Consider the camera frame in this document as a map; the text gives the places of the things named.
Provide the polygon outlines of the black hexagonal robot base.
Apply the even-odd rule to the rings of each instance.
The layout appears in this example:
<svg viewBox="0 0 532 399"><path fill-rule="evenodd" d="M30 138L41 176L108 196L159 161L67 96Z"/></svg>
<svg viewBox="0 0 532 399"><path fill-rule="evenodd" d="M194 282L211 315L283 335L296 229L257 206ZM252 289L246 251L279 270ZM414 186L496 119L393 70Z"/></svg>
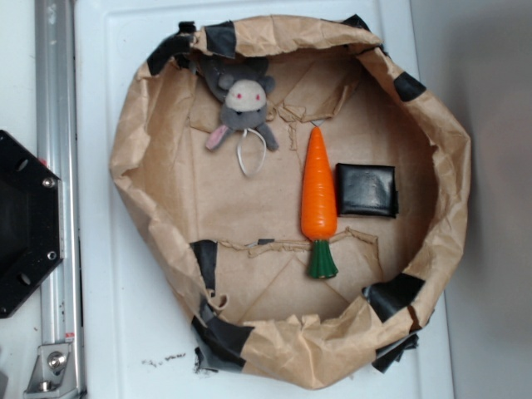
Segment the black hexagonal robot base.
<svg viewBox="0 0 532 399"><path fill-rule="evenodd" d="M1 132L1 318L10 318L62 261L61 180Z"/></svg>

